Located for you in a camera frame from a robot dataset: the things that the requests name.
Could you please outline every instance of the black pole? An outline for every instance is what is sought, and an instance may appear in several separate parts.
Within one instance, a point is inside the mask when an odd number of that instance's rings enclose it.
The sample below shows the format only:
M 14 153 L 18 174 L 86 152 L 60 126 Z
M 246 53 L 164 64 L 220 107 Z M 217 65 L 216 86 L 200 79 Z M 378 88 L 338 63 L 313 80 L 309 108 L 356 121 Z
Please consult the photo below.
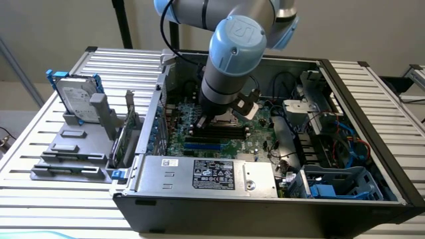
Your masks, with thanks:
M 172 21 L 170 21 L 170 45 L 176 50 L 180 49 L 178 24 Z
M 124 0 L 112 0 L 114 13 L 117 14 L 122 45 L 125 49 L 133 49 L 130 30 L 128 28 Z

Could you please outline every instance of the power supply label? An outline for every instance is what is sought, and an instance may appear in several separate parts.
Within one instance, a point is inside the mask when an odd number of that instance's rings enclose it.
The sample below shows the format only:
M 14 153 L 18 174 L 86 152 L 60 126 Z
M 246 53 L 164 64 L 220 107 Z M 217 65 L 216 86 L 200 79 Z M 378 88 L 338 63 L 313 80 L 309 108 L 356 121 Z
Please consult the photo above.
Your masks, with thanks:
M 233 162 L 194 160 L 192 186 L 196 189 L 234 190 Z

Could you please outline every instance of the metal grated table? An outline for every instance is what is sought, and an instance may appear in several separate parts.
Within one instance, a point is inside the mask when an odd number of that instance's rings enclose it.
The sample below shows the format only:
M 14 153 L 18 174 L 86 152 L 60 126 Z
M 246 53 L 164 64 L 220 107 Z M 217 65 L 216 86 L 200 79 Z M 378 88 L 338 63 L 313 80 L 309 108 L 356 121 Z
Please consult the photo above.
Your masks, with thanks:
M 120 115 L 126 112 L 125 91 L 133 90 L 136 111 L 144 116 L 160 74 L 160 55 L 158 51 L 98 48 L 84 53 L 70 73 L 100 74 L 109 104 Z M 332 64 L 425 197 L 425 137 L 415 119 L 394 103 L 369 68 L 356 62 Z M 30 181 L 30 168 L 58 132 L 62 112 L 54 93 L 0 160 L 0 232 L 50 230 L 81 239 L 200 238 L 133 232 L 110 200 L 109 184 Z M 425 216 L 401 225 L 380 225 L 357 238 L 422 239 Z

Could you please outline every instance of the motherboard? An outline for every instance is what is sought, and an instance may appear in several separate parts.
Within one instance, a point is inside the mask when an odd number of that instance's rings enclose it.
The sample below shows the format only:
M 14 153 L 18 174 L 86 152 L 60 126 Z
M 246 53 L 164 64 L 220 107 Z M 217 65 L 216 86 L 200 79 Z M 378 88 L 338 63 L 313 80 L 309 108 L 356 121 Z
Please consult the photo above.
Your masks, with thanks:
M 241 159 L 269 162 L 268 148 L 276 142 L 269 107 L 261 107 L 253 120 L 241 121 L 228 111 L 209 126 L 196 128 L 201 107 L 181 101 L 166 105 L 168 156 Z

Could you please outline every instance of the robotic arm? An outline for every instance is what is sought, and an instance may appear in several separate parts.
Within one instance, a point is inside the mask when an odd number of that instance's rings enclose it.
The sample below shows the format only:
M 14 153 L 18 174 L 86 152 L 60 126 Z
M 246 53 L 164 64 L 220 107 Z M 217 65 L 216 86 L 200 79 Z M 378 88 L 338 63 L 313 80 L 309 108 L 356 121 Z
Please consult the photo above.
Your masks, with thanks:
M 173 0 L 154 0 L 161 15 Z M 266 48 L 281 50 L 298 23 L 294 0 L 174 0 L 165 18 L 213 31 L 200 92 L 204 116 L 198 126 L 230 107 L 248 120 L 258 89 L 240 93 Z

